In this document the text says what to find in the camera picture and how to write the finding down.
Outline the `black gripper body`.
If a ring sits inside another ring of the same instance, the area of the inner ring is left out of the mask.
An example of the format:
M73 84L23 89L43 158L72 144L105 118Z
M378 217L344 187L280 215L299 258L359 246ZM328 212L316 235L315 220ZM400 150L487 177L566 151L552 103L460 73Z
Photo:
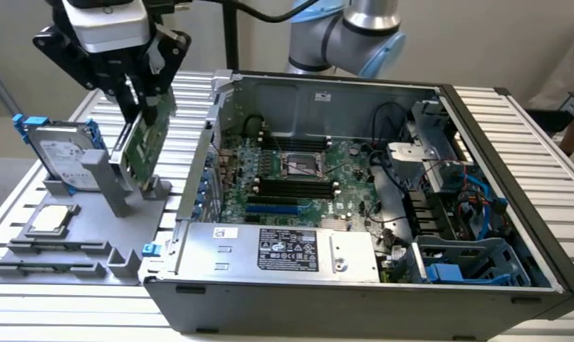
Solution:
M32 43L88 90L112 95L111 76L152 73L160 96L171 83L191 43L181 31L163 25L175 1L49 1L52 24Z

